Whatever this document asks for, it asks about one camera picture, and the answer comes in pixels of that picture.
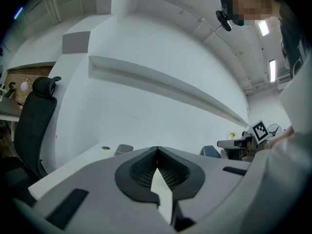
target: white wall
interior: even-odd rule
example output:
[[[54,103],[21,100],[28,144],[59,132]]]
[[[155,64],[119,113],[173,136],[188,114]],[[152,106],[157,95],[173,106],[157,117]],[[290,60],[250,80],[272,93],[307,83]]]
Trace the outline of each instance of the white wall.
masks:
[[[7,74],[6,70],[24,40],[25,38],[19,34],[16,25],[12,25],[3,37],[2,42],[0,43],[0,47],[3,49],[3,56],[0,57],[0,65],[3,66],[0,83],[4,83]]]
[[[57,168],[56,161],[56,145],[55,141],[58,138],[67,137],[67,134],[63,135],[60,133],[56,134],[57,122],[59,118],[59,112],[62,106],[62,101],[67,90],[67,87],[74,76],[74,73],[82,60],[85,57],[85,53],[80,54],[70,54],[70,55],[61,55],[56,64],[54,65],[49,78],[53,78],[55,76],[60,76],[62,80],[57,82],[56,90],[53,96],[58,100],[57,106],[51,117],[50,123],[46,129],[45,136],[41,145],[41,153],[40,159],[42,159],[42,165],[48,173],[51,173]],[[65,119],[65,123],[68,123],[68,114]],[[62,146],[59,150],[59,153],[64,153],[66,151],[66,146]]]
[[[169,23],[140,13],[120,19],[114,29],[111,39],[90,55],[120,59],[168,74],[204,91],[248,122],[243,90],[225,64],[202,43]]]
[[[280,91],[276,88],[265,90],[248,97],[251,125],[263,120],[266,127],[278,124],[282,130],[288,128],[291,122],[279,102]]]
[[[197,37],[201,42],[211,34],[211,29],[204,26],[202,23],[198,29],[194,24],[199,25],[200,20],[193,14],[188,13],[181,7],[174,9],[174,5],[165,3],[160,0],[140,0],[138,3],[138,11],[144,11],[150,15],[165,19],[172,24],[188,30],[190,34]],[[215,16],[216,10],[220,10],[220,0],[169,0],[184,8],[189,9],[197,14],[200,18],[205,18],[206,21],[214,28],[220,26],[220,22]],[[231,48],[217,34],[211,35],[205,44],[212,49],[232,70],[233,74],[239,80],[240,85],[246,89],[252,84],[258,84],[266,81],[267,75],[266,62],[264,61],[263,51],[259,45],[259,41],[251,26],[240,27],[232,23],[232,31],[228,32],[223,28],[218,30],[219,34],[227,41]],[[246,69],[251,81],[248,81],[242,65],[237,60],[239,57],[241,63]]]
[[[57,167],[97,143],[163,145],[199,154],[205,145],[227,139],[245,127],[184,102],[182,95],[154,93],[154,84],[116,74],[92,76],[88,56],[142,65],[200,88],[247,116],[247,99],[227,67],[180,29],[146,15],[110,17],[90,34],[89,53],[78,65],[64,94],[57,119]]]
[[[71,18],[31,36],[17,50],[8,68],[56,62],[62,53],[63,34],[86,16]]]

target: desk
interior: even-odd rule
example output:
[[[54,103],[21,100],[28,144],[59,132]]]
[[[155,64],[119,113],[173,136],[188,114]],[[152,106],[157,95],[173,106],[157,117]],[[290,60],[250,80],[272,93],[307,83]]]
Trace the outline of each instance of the desk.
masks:
[[[103,143],[100,143],[91,147],[89,150],[85,151],[78,157],[74,158],[73,160],[56,169],[54,172],[42,178],[32,186],[28,187],[30,194],[36,200],[39,200],[49,190],[61,183],[63,180],[67,179],[70,175],[80,170],[82,167],[98,160],[113,157],[118,147],[110,146],[110,150],[103,150],[102,146],[105,145]]]
[[[110,146],[111,149],[107,151],[103,150],[102,146],[107,145]],[[32,186],[28,187],[28,191],[36,200],[40,200],[49,190],[60,184],[63,180],[67,179],[84,166],[98,160],[113,157],[117,147],[118,145],[110,144],[108,142],[97,144],[62,167],[56,169],[46,177],[42,178]],[[158,210],[163,215],[165,220],[170,223],[172,212],[172,192],[158,169],[153,177],[151,191],[158,194],[160,202],[162,202]]]
[[[17,102],[13,99],[3,97],[0,102],[0,119],[11,121],[11,140],[14,141],[15,122],[20,120],[22,109],[19,108]]]

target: ceiling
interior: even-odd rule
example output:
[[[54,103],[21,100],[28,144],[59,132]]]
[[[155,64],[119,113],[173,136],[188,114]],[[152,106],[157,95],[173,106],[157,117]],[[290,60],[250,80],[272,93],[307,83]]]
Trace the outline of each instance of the ceiling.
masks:
[[[244,90],[268,82],[269,61],[275,59],[277,67],[285,65],[279,21],[267,21],[270,33],[264,37],[258,25],[239,27],[231,22],[232,31],[227,32],[215,16],[220,8],[220,0],[138,0],[136,11],[165,20],[202,42],[219,56]],[[14,37],[3,41],[14,44],[14,49],[43,28],[96,11],[96,0],[29,0],[12,24]]]

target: office chair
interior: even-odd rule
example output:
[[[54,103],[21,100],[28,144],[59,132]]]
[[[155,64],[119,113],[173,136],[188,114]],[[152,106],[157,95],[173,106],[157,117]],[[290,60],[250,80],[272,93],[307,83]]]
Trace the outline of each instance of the office chair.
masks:
[[[16,84],[15,82],[10,82],[10,84],[9,84],[10,89],[8,92],[5,93],[4,97],[9,98],[11,96],[11,94],[13,94],[15,92],[15,88],[14,88],[15,84]]]
[[[212,158],[221,158],[220,153],[218,153],[214,146],[204,146],[203,149],[201,149],[200,155]]]
[[[60,77],[39,77],[33,83],[17,125],[14,146],[20,156],[1,159],[1,174],[13,197],[28,205],[35,199],[28,187],[47,175],[40,161],[40,148],[45,130],[57,105],[52,97]]]

